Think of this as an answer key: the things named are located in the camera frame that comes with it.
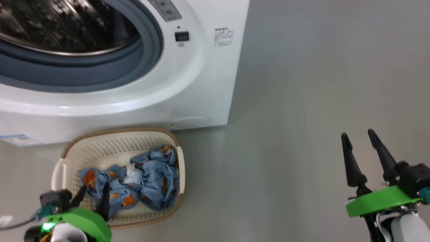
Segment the blue garment with orange print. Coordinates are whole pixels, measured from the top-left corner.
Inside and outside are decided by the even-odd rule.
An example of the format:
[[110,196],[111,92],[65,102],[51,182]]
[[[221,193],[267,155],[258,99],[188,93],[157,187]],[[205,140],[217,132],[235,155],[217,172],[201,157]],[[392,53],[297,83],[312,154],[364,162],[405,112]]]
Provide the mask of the blue garment with orange print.
[[120,210],[134,208],[138,202],[151,210],[164,210],[175,203],[179,190],[177,157],[168,145],[136,155],[126,166],[81,169],[78,177],[96,201],[101,200],[103,188],[109,183],[109,219]]

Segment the cream perforated laundry basket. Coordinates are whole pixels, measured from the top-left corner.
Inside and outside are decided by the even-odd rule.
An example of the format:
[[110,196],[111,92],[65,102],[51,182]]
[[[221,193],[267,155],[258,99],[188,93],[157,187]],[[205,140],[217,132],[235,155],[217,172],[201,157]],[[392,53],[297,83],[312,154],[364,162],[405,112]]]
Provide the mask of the cream perforated laundry basket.
[[55,164],[51,190],[68,189],[75,195],[81,187],[79,170],[106,169],[113,164],[123,166],[129,164],[130,158],[165,145],[175,152],[179,170],[179,189],[174,204],[155,211],[138,202],[132,209],[119,211],[107,224],[111,230],[122,230],[161,222],[178,210],[185,192],[184,153],[176,137],[167,130],[125,128],[88,133],[72,140]]

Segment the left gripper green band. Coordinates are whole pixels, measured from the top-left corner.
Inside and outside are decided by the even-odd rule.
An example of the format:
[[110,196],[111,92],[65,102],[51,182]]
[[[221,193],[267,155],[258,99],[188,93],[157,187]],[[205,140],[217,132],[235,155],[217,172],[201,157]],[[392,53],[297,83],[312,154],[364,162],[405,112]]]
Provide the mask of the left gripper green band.
[[[71,199],[71,207],[80,207],[87,186],[80,187]],[[110,210],[110,184],[105,183],[96,210],[70,208],[63,213],[42,216],[54,223],[50,242],[111,242],[112,231],[107,224]]]

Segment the stainless steel washer drum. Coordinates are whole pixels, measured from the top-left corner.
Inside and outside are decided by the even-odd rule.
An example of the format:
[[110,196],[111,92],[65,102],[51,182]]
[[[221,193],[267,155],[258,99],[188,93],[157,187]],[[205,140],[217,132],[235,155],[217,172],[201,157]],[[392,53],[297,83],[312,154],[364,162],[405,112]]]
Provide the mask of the stainless steel washer drum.
[[37,52],[85,56],[128,47],[141,36],[104,0],[0,0],[0,42]]

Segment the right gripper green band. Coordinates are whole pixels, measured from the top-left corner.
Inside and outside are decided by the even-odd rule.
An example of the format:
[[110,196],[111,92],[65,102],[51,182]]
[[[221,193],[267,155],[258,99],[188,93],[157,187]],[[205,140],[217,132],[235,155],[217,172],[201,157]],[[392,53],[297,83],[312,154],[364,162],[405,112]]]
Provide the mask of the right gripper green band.
[[[372,147],[378,153],[384,172],[384,181],[396,182],[398,177],[396,171],[397,162],[374,130],[368,129],[368,136],[370,137]],[[362,187],[367,183],[367,177],[361,173],[353,155],[353,146],[346,133],[342,133],[341,141],[347,185],[349,187]],[[398,186],[390,186],[379,191],[364,193],[360,196],[357,195],[355,199],[347,202],[346,210],[348,216],[352,218],[419,202],[422,202],[420,197],[410,197]]]

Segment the grey rubber door gasket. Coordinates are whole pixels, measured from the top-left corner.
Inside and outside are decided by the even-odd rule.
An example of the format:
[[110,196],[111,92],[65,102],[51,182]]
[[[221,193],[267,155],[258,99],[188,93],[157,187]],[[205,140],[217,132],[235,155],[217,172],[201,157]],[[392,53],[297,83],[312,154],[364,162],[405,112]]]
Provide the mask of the grey rubber door gasket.
[[41,92],[80,93],[132,83],[150,72],[163,51],[158,21],[140,0],[104,0],[136,27],[141,38],[113,52],[62,56],[0,42],[0,85]]

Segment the white front-load washing machine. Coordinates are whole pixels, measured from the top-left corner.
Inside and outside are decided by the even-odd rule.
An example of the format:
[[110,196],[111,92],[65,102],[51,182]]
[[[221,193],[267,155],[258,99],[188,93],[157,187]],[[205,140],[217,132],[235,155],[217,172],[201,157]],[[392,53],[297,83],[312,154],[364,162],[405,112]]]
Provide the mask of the white front-load washing machine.
[[[187,130],[227,124],[250,0],[140,0],[163,34],[163,51],[144,77],[95,92],[41,92],[0,85],[0,136],[44,144],[123,127]],[[234,30],[214,46],[214,30]]]

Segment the black text warning label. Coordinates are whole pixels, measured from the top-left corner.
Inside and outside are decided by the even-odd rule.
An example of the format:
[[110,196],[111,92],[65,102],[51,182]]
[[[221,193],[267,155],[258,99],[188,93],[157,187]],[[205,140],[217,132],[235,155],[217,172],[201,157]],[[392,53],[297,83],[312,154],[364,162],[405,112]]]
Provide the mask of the black text warning label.
[[223,27],[223,28],[217,28],[214,30],[214,46],[215,47],[221,47],[221,46],[230,46],[232,45],[232,40],[234,36],[234,30]]

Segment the blue energy label sticker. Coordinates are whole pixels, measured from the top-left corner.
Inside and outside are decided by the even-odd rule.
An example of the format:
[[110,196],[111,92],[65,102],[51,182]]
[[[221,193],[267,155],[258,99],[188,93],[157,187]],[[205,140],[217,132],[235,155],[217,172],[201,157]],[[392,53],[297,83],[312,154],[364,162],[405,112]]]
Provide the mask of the blue energy label sticker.
[[0,136],[0,140],[18,147],[34,147],[44,143],[23,134]]

